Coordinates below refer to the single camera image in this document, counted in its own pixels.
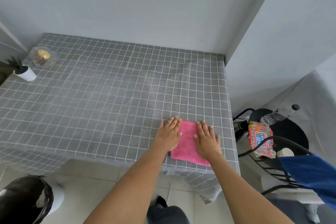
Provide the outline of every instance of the black trash bag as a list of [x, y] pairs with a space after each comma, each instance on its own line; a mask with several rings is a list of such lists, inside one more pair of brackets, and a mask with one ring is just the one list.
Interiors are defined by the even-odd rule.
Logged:
[[0, 192], [0, 223], [39, 224], [53, 201], [51, 186], [41, 176], [16, 179]]

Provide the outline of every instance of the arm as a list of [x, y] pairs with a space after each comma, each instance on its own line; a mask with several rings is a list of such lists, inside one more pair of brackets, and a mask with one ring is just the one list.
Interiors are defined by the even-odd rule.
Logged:
[[179, 144], [177, 134], [181, 120], [171, 118], [165, 127], [163, 120], [150, 149], [115, 184], [111, 192], [93, 210], [84, 224], [142, 224], [155, 182], [167, 151]]
[[203, 127], [200, 123], [197, 126], [200, 135], [200, 138], [195, 135], [197, 151], [215, 172], [235, 224], [294, 224], [229, 166], [213, 127], [209, 132], [205, 122]]

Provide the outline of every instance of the blue towel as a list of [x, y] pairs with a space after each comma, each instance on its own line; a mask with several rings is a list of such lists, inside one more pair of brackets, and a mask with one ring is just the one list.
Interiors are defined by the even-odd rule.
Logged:
[[297, 183], [311, 188], [336, 210], [336, 168], [317, 155], [280, 157], [279, 160]]

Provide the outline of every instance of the trash can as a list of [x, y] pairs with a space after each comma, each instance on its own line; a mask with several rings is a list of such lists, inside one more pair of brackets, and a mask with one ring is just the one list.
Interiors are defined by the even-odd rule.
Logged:
[[24, 176], [0, 192], [1, 224], [38, 224], [60, 207], [64, 190], [42, 176]]

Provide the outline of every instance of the plastic bottle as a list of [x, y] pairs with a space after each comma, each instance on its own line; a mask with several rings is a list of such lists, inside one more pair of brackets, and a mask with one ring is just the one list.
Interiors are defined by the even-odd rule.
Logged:
[[272, 125], [280, 120], [284, 120], [292, 115], [294, 111], [297, 111], [300, 109], [300, 106], [298, 104], [294, 104], [289, 107], [285, 108], [278, 108], [275, 111], [271, 112], [270, 114], [267, 114], [260, 118], [260, 122], [263, 124]]

